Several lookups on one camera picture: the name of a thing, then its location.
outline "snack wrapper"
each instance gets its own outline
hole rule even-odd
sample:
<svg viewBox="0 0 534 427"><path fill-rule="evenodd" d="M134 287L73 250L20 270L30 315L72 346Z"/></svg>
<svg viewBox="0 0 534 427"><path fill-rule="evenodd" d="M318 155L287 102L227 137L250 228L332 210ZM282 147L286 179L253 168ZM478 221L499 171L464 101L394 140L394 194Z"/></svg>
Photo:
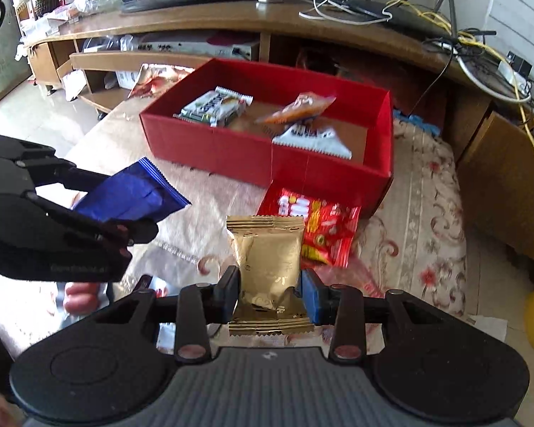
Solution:
<svg viewBox="0 0 534 427"><path fill-rule="evenodd" d="M304 217L305 235L301 248L303 258L334 267L348 266L360 207L348 208L304 196L273 183L257 214Z"/></svg>
<svg viewBox="0 0 534 427"><path fill-rule="evenodd" d="M352 151L340 141L336 131L331 127L324 130L311 130L310 127L296 123L281 136L275 136L273 143L320 152L342 159L352 159Z"/></svg>
<svg viewBox="0 0 534 427"><path fill-rule="evenodd" d="M300 275L302 217L228 217L241 292L229 324L232 335L309 332L302 301L294 295Z"/></svg>
<svg viewBox="0 0 534 427"><path fill-rule="evenodd" d="M102 222L141 218L159 222L189 204L144 157L103 181L74 210Z"/></svg>
<svg viewBox="0 0 534 427"><path fill-rule="evenodd" d="M257 120L257 123L293 123L321 115L336 101L334 97L325 98L315 93L301 93L293 104Z"/></svg>
<svg viewBox="0 0 534 427"><path fill-rule="evenodd" d="M229 121L243 113L253 102L252 96L216 87L182 108L179 118L202 122L211 127L227 126Z"/></svg>
<svg viewBox="0 0 534 427"><path fill-rule="evenodd" d="M156 98L194 70L163 64L143 64L129 98Z"/></svg>

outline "tiled floor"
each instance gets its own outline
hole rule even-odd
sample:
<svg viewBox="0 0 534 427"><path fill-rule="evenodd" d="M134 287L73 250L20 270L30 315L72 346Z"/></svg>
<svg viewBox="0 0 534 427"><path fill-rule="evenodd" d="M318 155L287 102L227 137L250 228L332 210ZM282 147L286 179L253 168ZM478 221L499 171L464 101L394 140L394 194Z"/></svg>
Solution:
<svg viewBox="0 0 534 427"><path fill-rule="evenodd" d="M42 86L24 82L0 101L0 134L47 144L64 157L97 124L97 112L65 92L46 95Z"/></svg>
<svg viewBox="0 0 534 427"><path fill-rule="evenodd" d="M475 228L467 229L467 312L508 321L506 343L516 349L530 369L530 388L517 420L534 427L534 349L524 333L524 300L534 290L528 272L506 258L505 246Z"/></svg>
<svg viewBox="0 0 534 427"><path fill-rule="evenodd" d="M48 144L63 157L95 124L95 110L64 92L46 96L45 89L20 85L0 102L0 133ZM517 419L534 427L534 350L524 334L523 309L534 287L528 273L513 267L505 247L474 228L467 230L467 312L508 320L506 342L524 357L531 372L528 394Z"/></svg>

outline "orange snack bag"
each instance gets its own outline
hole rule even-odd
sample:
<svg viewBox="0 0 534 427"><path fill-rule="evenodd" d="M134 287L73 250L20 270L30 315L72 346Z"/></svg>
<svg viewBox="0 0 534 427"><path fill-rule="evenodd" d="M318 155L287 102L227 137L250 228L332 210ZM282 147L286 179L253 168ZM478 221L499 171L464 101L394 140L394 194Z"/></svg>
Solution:
<svg viewBox="0 0 534 427"><path fill-rule="evenodd" d="M293 104L272 115L258 119L257 123L293 123L321 115L336 101L334 97L325 98L315 93L301 93Z"/></svg>

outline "wooden tv stand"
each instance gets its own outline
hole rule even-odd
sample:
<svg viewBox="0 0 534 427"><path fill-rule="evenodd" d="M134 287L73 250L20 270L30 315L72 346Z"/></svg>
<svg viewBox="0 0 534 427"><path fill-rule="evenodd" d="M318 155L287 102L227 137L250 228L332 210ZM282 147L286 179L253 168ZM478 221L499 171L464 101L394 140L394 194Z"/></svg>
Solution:
<svg viewBox="0 0 534 427"><path fill-rule="evenodd" d="M94 15L33 43L30 64L38 83L54 87L69 70L82 69L88 89L81 98L101 112L109 112L128 95L119 88L105 90L107 72L138 70L145 62L195 68L208 58L154 52L82 53L84 41L91 37L201 29L245 31L260 34L263 62L294 65L301 44L316 41L381 55L434 74L446 64L446 56L423 50L420 41L384 24L356 27L299 17L299 11L311 7L302 2L258 5L240 1ZM450 96L443 138L453 147L465 216L534 258L534 154L529 152L530 143L516 127L492 113L493 99L474 87L456 62L445 79L450 82ZM528 180L523 180L524 173L530 175Z"/></svg>

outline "gold snack packet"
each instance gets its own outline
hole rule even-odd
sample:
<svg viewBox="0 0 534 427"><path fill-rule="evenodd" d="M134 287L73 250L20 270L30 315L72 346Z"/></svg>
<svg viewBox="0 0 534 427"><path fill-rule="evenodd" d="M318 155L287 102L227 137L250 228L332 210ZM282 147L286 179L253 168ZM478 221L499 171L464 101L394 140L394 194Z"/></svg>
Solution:
<svg viewBox="0 0 534 427"><path fill-rule="evenodd" d="M297 333L313 329L293 293L300 275L302 217L228 217L241 292L229 324L232 335Z"/></svg>

